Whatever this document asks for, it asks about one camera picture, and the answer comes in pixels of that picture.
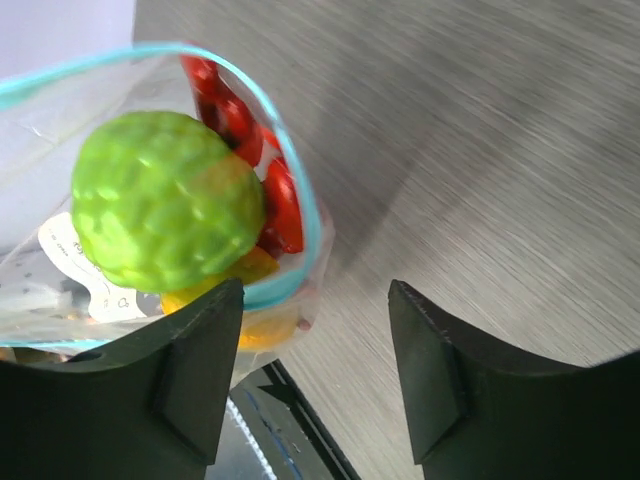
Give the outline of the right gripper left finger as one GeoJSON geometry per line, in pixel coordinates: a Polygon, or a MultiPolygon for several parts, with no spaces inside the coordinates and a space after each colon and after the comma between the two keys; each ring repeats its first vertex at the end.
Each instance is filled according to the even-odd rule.
{"type": "Polygon", "coordinates": [[[201,479],[216,458],[241,320],[229,280],[63,363],[1,366],[5,479],[201,479]]]}

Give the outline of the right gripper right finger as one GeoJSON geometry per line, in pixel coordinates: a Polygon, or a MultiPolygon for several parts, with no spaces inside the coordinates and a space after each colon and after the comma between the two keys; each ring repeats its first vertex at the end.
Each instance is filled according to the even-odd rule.
{"type": "Polygon", "coordinates": [[[635,479],[639,355],[533,354],[393,281],[388,308],[414,462],[428,479],[635,479]]]}

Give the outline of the yellow orange toy mango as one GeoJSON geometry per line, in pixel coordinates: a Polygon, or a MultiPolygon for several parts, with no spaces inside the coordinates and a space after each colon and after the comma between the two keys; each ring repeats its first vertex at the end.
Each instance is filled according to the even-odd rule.
{"type": "Polygon", "coordinates": [[[209,276],[192,287],[161,294],[160,305],[165,315],[175,313],[224,281],[238,278],[244,286],[244,312],[238,350],[271,351],[294,337],[300,320],[299,308],[256,299],[249,294],[249,285],[273,276],[278,270],[278,261],[256,246],[222,273],[209,276]]]}

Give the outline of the green toy lime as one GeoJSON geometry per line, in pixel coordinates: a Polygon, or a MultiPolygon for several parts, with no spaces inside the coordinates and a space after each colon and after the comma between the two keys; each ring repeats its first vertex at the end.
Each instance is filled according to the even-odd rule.
{"type": "Polygon", "coordinates": [[[266,222],[254,169],[199,120],[132,111],[93,130],[72,173],[71,217],[113,284],[190,287],[250,252],[266,222]]]}

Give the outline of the clear zip top bag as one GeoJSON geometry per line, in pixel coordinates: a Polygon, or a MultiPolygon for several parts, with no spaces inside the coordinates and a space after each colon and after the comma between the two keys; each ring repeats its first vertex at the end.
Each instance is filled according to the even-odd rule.
{"type": "Polygon", "coordinates": [[[307,334],[333,227],[267,94],[138,44],[1,83],[1,346],[103,346],[238,279],[235,367],[307,334]]]}

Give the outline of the red toy lobster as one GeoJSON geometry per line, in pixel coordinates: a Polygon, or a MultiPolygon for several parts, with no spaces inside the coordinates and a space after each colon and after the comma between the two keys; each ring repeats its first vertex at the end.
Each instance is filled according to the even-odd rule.
{"type": "Polygon", "coordinates": [[[196,56],[181,58],[200,120],[219,134],[250,166],[259,165],[266,145],[276,149],[262,182],[267,221],[258,246],[278,258],[304,250],[301,213],[293,177],[275,135],[261,126],[247,105],[222,80],[218,65],[196,56]]]}

